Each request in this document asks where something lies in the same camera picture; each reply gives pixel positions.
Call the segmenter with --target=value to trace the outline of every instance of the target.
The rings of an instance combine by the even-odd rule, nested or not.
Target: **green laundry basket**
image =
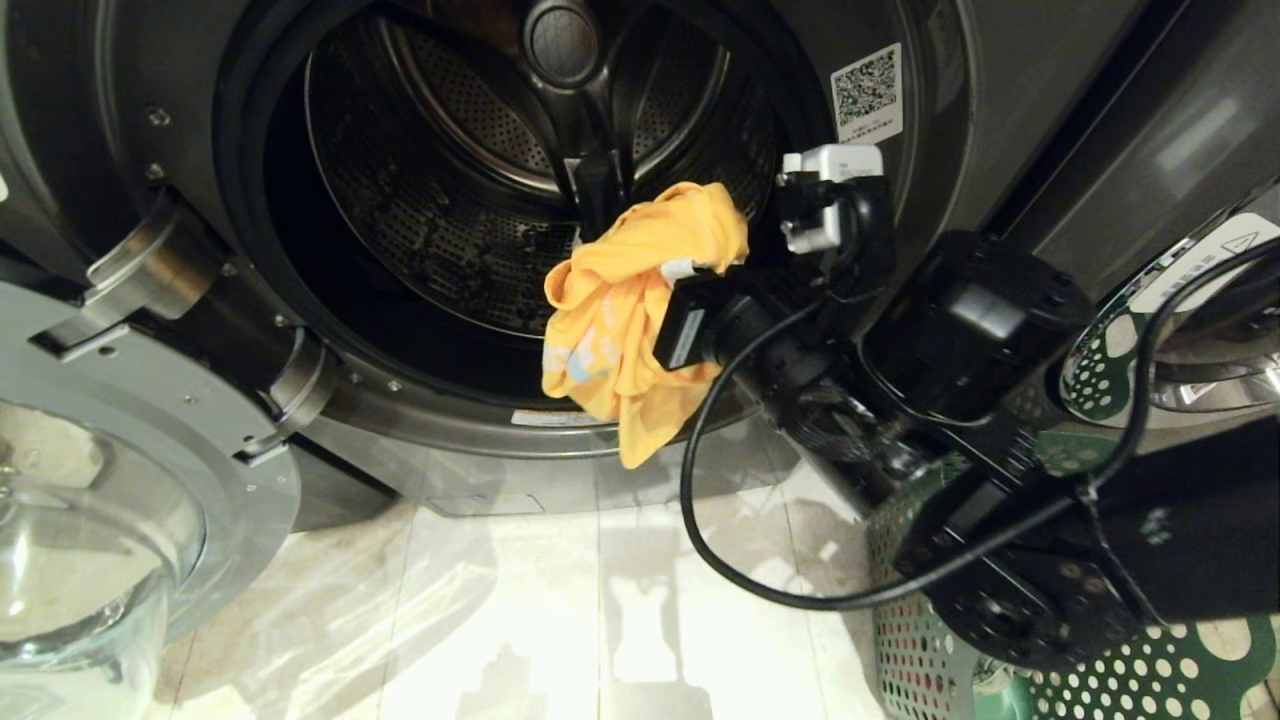
[[[1106,437],[1051,432],[1041,436],[1037,452],[1050,471],[1068,474],[1101,461],[1114,445]],[[964,468],[963,460],[945,461],[872,518],[874,582],[897,577],[893,551],[915,511]],[[923,594],[876,609],[874,620],[881,701],[904,720],[1234,719],[1244,693],[1276,662],[1276,633],[1266,616],[1247,620],[1249,650],[1236,660],[1206,647],[1207,624],[1172,625],[1148,628],[1071,673],[1010,671],[957,639]],[[982,692],[974,692],[975,683]]]

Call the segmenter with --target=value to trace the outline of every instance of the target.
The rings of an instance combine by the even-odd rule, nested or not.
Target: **black cable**
[[[1101,469],[1085,474],[1080,483],[1088,488],[1094,497],[1097,488],[1111,479],[1111,477],[1114,477],[1116,471],[1119,471],[1120,468],[1129,461],[1134,451],[1137,451],[1138,443],[1142,441],[1147,418],[1149,415],[1149,404],[1147,402],[1147,398],[1151,395],[1152,360],[1155,357],[1156,345],[1160,341],[1160,328],[1169,320],[1169,316],[1174,314],[1174,310],[1197,290],[1234,270],[1235,268],[1276,251],[1280,251],[1280,242],[1254,247],[1210,268],[1179,288],[1178,292],[1169,297],[1169,300],[1166,300],[1160,306],[1160,310],[1157,310],[1152,316],[1151,323],[1148,323],[1142,338],[1139,340],[1135,365],[1137,370],[1134,373],[1134,402],[1133,410],[1130,411],[1129,425],[1125,428],[1120,442],[1116,445],[1116,448],[1107,457],[1107,461],[1101,466]],[[689,534],[689,541],[694,544],[694,551],[696,551],[698,556],[701,557],[703,561],[721,577],[746,592],[788,607],[827,611],[861,610],[928,588],[947,575],[951,575],[956,570],[980,560],[993,550],[1056,518],[1059,514],[1075,505],[1076,498],[1074,497],[1059,497],[1047,502],[1039,510],[1036,510],[1034,512],[1010,523],[1007,527],[988,534],[984,539],[970,544],[951,560],[947,560],[946,562],[942,562],[941,565],[927,570],[915,578],[845,596],[817,597],[780,591],[765,585],[764,583],[753,580],[750,577],[716,555],[710,546],[707,544],[707,539],[703,538],[701,530],[698,528],[698,518],[694,512],[694,460],[698,455],[698,443],[707,429],[707,419],[710,416],[710,410],[716,405],[716,400],[724,392],[724,387],[733,377],[733,373],[737,372],[737,369],[741,368],[756,350],[785,332],[787,328],[812,315],[818,310],[819,305],[820,304],[815,302],[799,313],[788,315],[768,331],[760,333],[737,355],[735,355],[721,370],[716,382],[712,383],[710,391],[707,393],[707,400],[703,401],[701,407],[698,410],[698,415],[694,420],[694,428],[689,434],[689,441],[685,446],[684,461],[680,466],[680,512],[685,521],[685,532]]]

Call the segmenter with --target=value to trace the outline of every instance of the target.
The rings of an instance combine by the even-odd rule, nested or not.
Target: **screw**
[[[173,124],[173,115],[159,105],[147,105],[147,122],[151,127],[166,128]]]

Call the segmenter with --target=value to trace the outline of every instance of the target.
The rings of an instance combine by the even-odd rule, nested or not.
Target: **yellow towel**
[[[719,183],[677,183],[634,205],[547,274],[556,313],[543,345],[543,392],[616,419],[622,465],[639,466],[676,436],[719,373],[708,363],[668,373],[654,359],[671,300],[662,264],[692,259],[723,274],[744,258],[746,220]]]

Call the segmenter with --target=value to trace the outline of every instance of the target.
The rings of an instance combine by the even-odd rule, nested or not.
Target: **white floor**
[[[699,518],[760,580],[865,582],[852,515],[809,471]],[[401,503],[291,537],[169,648],[148,719],[874,719],[870,628],[730,585],[675,502],[470,520]]]

